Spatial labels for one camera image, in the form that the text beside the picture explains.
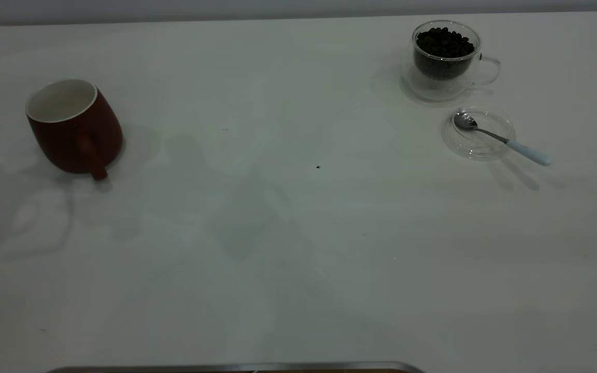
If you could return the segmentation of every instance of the metal spoon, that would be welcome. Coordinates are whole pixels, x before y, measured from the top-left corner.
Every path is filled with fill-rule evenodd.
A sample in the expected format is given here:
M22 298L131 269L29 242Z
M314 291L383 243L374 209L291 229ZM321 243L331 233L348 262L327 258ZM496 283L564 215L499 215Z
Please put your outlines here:
M495 139L499 140L500 142L503 142L504 144L506 144L512 150L517 151L517 153L520 153L521 155L526 156L526 158L531 159L531 161L534 161L535 163L538 163L539 165L549 166L552 164L552 160L549 158L549 156L546 156L545 154L542 154L541 152L539 152L537 150L531 149L530 147L527 147L527 146L523 146L522 144L520 144L519 142L517 142L515 140L509 140L509 139L506 139L505 137L501 137L497 134L493 134L492 132L479 129L478 123L476 123L474 118L471 118L471 116L468 113L466 113L463 109L458 109L457 113L455 113L455 117L453 118L453 122L455 123L457 128L459 128L460 130L478 131L478 132L483 132L483 134L490 135L491 137L494 137Z

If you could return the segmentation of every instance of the double-walled glass cup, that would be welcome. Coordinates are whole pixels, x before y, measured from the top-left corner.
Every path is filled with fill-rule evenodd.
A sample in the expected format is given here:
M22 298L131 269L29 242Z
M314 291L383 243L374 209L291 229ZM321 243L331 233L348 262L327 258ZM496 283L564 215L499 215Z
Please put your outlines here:
M462 57L445 58L422 50L417 44L421 33L432 28L447 28L468 38L474 51ZM402 65L402 78L419 97L429 101L447 101L464 93L473 85L486 85L499 77L501 62L480 52L481 40L469 26L454 21L430 21L418 26L411 37L407 56ZM487 80L476 80L478 64L488 61L497 66L496 73Z

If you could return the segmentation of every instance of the white table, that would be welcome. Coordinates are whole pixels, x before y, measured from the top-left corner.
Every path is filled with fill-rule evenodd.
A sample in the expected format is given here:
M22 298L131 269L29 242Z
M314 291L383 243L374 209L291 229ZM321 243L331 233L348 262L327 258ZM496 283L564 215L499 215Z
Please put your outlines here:
M445 146L399 85L429 19L552 166ZM109 183L26 122L66 77L122 123ZM0 372L329 361L597 371L597 12L0 27Z

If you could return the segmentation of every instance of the mug handle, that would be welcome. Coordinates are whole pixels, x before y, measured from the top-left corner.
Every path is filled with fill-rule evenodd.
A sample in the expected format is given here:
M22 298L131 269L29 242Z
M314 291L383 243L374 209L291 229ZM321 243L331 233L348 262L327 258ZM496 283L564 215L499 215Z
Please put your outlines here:
M80 151L82 161L89 166L93 180L100 181L106 179L107 171L89 135L85 134L85 132L77 132L75 134L75 145L78 147L78 151Z
M480 54L480 59L482 61L491 62L497 66L497 73L495 73L490 79L474 82L474 85L488 85L499 78L499 74L502 71L502 62L498 59L495 59L495 57L484 55L483 53Z

